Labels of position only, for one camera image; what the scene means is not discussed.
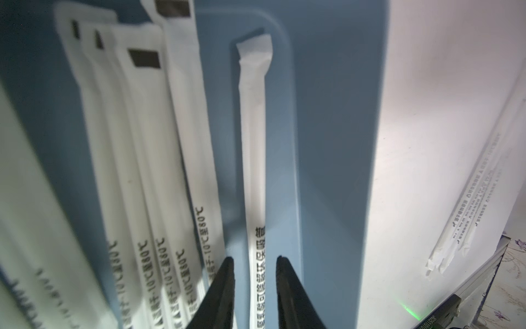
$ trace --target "white surface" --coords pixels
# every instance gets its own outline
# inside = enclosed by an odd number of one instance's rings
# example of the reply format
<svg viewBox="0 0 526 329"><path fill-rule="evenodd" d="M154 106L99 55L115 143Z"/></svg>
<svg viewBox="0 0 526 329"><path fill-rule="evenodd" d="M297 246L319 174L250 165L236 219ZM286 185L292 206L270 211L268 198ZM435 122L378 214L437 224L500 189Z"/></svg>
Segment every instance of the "white surface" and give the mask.
<svg viewBox="0 0 526 329"><path fill-rule="evenodd" d="M520 131L521 126L517 127L517 123L521 123L522 120L517 120L517 117L524 112L525 96L526 66L523 65L504 110L491 132L491 137L488 138L478 163L473 167L471 177L427 262L426 266L429 270L434 271L439 267L440 273L444 273L455 253L460 249L460 245L464 243L471 245L476 228L476 225L473 225L474 219L479 217L475 215L483 214L478 213L478 209L482 211L485 208L481 206L481 202L488 202L490 195L493 194L491 190L498 184L502 166L508 159L508 148L512 146L510 140L515 142L517 131ZM468 250L469 247L466 245L464 255Z"/></svg>
<svg viewBox="0 0 526 329"><path fill-rule="evenodd" d="M510 156L468 256L424 275L519 73L525 32L520 0L391 2L358 328L415 326L401 304L424 317L494 253L522 153Z"/></svg>

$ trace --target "green light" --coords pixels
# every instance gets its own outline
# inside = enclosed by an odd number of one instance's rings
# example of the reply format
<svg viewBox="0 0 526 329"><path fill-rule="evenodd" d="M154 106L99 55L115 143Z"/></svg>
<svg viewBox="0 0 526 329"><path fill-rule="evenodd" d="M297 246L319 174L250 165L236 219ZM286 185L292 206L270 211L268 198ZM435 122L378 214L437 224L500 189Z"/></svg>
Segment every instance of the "green light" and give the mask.
<svg viewBox="0 0 526 329"><path fill-rule="evenodd" d="M410 310L407 306L403 305L402 303L399 302L399 304L402 305L402 307L407 311L407 313L411 314L415 319L420 321L420 316L416 315L412 310Z"/></svg>

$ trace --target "blue bin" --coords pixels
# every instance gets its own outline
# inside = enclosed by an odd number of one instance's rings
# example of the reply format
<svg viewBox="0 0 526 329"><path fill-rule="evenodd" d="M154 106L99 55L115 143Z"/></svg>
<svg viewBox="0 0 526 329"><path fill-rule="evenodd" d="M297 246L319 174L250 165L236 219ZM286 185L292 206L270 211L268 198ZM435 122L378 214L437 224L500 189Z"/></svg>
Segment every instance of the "blue bin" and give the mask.
<svg viewBox="0 0 526 329"><path fill-rule="evenodd" d="M148 20L138 1L83 1ZM53 1L0 5L0 77L112 308L107 260L77 86ZM270 33L267 93L266 326L278 327L275 266L290 259L327 328L358 308L385 48L384 0L196 0L197 28L235 313L248 329L237 42Z"/></svg>

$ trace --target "blue plastic tray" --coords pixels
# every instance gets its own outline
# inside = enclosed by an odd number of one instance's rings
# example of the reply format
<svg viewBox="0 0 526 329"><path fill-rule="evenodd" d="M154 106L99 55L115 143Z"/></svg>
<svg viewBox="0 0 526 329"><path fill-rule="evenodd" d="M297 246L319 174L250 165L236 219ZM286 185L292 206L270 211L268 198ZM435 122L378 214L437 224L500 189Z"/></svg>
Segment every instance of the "blue plastic tray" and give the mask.
<svg viewBox="0 0 526 329"><path fill-rule="evenodd" d="M138 1L84 1L123 23ZM0 76L84 248L118 309L77 86L53 1L0 5ZM197 0L210 130L235 312L248 329L248 254L235 44L270 33L267 92L266 325L277 328L275 266L292 262L328 328L356 323L387 5L381 0Z"/></svg>

